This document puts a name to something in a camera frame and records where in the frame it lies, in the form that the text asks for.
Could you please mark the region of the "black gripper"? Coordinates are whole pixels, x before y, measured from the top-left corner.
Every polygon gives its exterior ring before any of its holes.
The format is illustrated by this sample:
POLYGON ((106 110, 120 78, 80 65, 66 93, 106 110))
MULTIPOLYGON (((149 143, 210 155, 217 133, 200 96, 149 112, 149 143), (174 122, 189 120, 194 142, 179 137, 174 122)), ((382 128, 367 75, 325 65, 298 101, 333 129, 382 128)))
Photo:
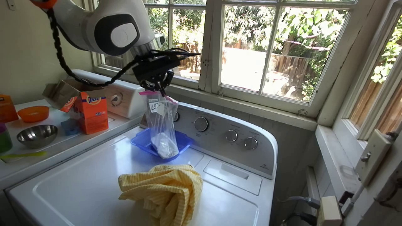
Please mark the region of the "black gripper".
POLYGON ((149 55, 136 56, 132 68, 137 81, 146 90, 160 89, 166 96, 166 88, 175 75, 174 68, 180 64, 179 51, 152 51, 149 55))

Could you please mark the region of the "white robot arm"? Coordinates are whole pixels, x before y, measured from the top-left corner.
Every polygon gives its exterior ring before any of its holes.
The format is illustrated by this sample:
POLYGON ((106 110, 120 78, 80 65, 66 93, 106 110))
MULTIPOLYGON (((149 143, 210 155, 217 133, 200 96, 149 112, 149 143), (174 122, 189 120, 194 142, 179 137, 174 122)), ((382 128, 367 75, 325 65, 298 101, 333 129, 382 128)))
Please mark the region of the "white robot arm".
POLYGON ((152 30, 144 0, 101 0, 93 11, 85 10, 73 0, 31 1, 47 14, 57 58, 70 76, 87 85, 106 86, 132 69, 141 86, 166 94, 165 89, 174 78, 173 69, 180 64, 181 50, 159 49, 161 41, 152 30), (81 50, 115 56, 131 51, 134 60, 108 81, 87 81, 68 66, 59 34, 81 50))

